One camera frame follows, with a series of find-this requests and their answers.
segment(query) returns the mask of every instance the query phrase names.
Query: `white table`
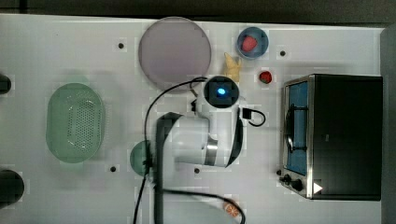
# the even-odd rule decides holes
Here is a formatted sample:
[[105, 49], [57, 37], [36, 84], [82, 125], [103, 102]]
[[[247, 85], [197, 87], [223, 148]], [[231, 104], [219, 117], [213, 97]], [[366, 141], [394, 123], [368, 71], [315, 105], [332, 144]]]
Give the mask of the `white table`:
[[[0, 15], [0, 72], [13, 89], [0, 97], [0, 167], [20, 172], [21, 202], [0, 210], [0, 223], [132, 223], [141, 177], [129, 155], [143, 138], [143, 118], [159, 91], [141, 71], [137, 47], [154, 20]], [[382, 29], [276, 24], [197, 22], [212, 45], [208, 74], [222, 74], [224, 52], [250, 25], [262, 28], [270, 46], [256, 61], [243, 61], [240, 89], [264, 111], [263, 127], [247, 127], [245, 147], [227, 169], [180, 164], [175, 186], [231, 196], [247, 223], [380, 223], [380, 202], [308, 201], [277, 183], [280, 166], [280, 91], [285, 81], [313, 74], [374, 75], [379, 71]], [[125, 45], [118, 49], [119, 43]], [[285, 57], [279, 52], [285, 50]], [[258, 81], [262, 69], [274, 80]], [[61, 164], [45, 141], [48, 100], [67, 81], [84, 76], [106, 104], [106, 137], [98, 153], [80, 166]], [[167, 95], [150, 117], [190, 109], [192, 95]], [[115, 165], [116, 173], [109, 172]], [[149, 188], [143, 217], [149, 211]]]

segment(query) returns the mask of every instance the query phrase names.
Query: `purple plate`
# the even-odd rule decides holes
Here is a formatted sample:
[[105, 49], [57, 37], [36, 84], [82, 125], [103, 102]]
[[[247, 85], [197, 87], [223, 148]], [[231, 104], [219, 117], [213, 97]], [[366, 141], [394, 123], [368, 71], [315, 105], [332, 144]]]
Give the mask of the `purple plate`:
[[[205, 32], [193, 21], [167, 17], [152, 24], [139, 44], [143, 72], [159, 89], [206, 75], [211, 48]], [[179, 91], [188, 90], [188, 86]]]

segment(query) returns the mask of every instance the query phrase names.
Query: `red object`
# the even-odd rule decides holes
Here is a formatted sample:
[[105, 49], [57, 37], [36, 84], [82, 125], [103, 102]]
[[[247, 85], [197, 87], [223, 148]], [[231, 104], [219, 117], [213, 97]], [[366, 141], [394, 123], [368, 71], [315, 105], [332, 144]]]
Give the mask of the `red object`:
[[244, 39], [244, 42], [242, 43], [242, 50], [249, 52], [256, 48], [256, 46], [257, 40], [253, 36], [247, 35]]
[[261, 82], [268, 84], [272, 81], [272, 75], [268, 71], [261, 72], [259, 75], [259, 79]]

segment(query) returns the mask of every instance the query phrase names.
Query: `green colander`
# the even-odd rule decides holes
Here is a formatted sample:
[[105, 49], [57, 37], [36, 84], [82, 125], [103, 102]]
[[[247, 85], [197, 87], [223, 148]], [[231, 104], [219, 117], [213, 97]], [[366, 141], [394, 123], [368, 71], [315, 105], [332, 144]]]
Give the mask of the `green colander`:
[[77, 163], [92, 157], [105, 134], [105, 107], [86, 85], [70, 83], [49, 99], [47, 145], [60, 161]]

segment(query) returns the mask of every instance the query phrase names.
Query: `small bowl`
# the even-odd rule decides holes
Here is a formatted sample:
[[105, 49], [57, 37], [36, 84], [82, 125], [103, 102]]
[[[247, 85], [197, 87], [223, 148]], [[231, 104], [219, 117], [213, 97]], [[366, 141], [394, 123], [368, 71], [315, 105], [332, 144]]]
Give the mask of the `small bowl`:
[[[256, 48], [249, 52], [242, 50], [242, 43], [247, 35], [250, 35], [257, 40]], [[265, 51], [267, 51], [268, 44], [268, 36], [262, 29], [257, 27], [248, 27], [239, 34], [238, 40], [236, 41], [236, 48], [242, 57], [248, 60], [254, 60], [262, 56]]]

